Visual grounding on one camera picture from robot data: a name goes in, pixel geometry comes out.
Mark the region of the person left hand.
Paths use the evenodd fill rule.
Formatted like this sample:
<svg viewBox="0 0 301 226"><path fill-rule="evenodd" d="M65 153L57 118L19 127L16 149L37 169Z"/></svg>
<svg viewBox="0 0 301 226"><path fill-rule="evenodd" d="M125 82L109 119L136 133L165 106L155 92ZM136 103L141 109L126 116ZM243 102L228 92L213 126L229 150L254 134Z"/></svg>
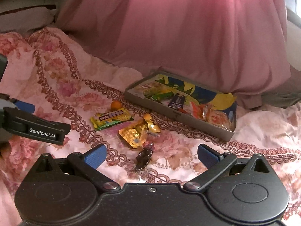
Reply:
<svg viewBox="0 0 301 226"><path fill-rule="evenodd" d="M0 157L1 159L7 159L11 155L11 145L9 142L0 143Z"/></svg>

